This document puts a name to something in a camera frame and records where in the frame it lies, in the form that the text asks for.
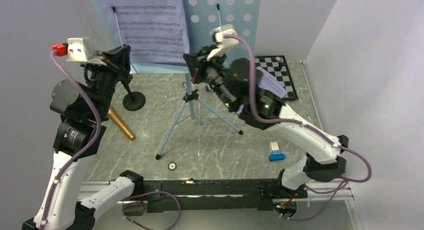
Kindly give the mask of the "sheet music page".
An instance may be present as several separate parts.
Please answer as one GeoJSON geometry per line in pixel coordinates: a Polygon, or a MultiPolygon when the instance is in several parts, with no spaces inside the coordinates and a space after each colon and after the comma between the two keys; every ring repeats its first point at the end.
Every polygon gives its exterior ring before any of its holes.
{"type": "Polygon", "coordinates": [[[257,78],[259,78],[258,87],[264,90],[268,90],[278,96],[280,99],[288,94],[288,91],[284,86],[273,76],[271,73],[266,71],[262,67],[256,67],[257,78]]]}

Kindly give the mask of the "gold microphone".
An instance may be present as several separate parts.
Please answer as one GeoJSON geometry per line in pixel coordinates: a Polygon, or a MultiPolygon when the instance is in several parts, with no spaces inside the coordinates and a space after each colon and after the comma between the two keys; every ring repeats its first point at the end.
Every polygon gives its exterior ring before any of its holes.
{"type": "Polygon", "coordinates": [[[108,117],[113,121],[113,123],[121,130],[121,132],[130,140],[134,141],[136,135],[133,131],[127,126],[127,124],[118,116],[113,107],[109,107],[108,117]]]}

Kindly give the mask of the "black microphone stand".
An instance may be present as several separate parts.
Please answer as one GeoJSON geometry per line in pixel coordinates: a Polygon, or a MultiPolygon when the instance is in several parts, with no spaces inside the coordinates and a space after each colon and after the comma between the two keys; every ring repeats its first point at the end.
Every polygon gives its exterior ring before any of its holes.
{"type": "Polygon", "coordinates": [[[127,91],[127,94],[122,100],[122,105],[124,108],[128,111],[140,110],[146,103],[145,95],[138,91],[131,91],[128,82],[121,81],[121,84],[127,91]]]}

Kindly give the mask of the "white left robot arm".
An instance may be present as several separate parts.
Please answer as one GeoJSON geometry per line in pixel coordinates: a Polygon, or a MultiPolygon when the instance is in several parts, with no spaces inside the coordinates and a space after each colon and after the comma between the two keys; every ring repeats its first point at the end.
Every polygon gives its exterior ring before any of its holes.
{"type": "Polygon", "coordinates": [[[74,39],[52,47],[51,60],[65,56],[80,64],[86,83],[65,72],[65,79],[52,91],[50,109],[61,118],[53,143],[53,167],[39,211],[22,224],[23,229],[92,229],[118,201],[143,195],[143,177],[126,170],[94,195],[78,198],[84,175],[106,131],[103,122],[108,120],[116,85],[129,88],[130,52],[129,45],[95,51],[92,46],[76,44],[74,39]]]}

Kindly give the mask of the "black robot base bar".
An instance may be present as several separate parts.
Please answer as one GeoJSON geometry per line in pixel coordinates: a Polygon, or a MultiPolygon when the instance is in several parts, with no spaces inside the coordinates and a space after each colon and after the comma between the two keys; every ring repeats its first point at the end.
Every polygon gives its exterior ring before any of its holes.
{"type": "Polygon", "coordinates": [[[171,210],[244,209],[272,210],[275,203],[306,199],[307,191],[299,187],[287,192],[275,178],[220,180],[145,180],[142,192],[148,213],[171,210]]]}

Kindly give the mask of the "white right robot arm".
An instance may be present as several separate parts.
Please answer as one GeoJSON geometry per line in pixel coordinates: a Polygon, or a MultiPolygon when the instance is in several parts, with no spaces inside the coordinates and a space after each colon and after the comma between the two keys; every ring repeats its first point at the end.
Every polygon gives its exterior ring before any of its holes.
{"type": "Polygon", "coordinates": [[[306,155],[295,165],[283,169],[276,183],[277,194],[289,197],[310,180],[330,182],[346,171],[347,161],[341,157],[344,136],[328,135],[302,118],[281,97],[260,87],[261,70],[255,57],[234,60],[229,68],[225,55],[208,58],[213,47],[203,47],[197,54],[183,54],[191,81],[207,83],[230,112],[237,112],[247,125],[280,134],[300,147],[306,155]]]}

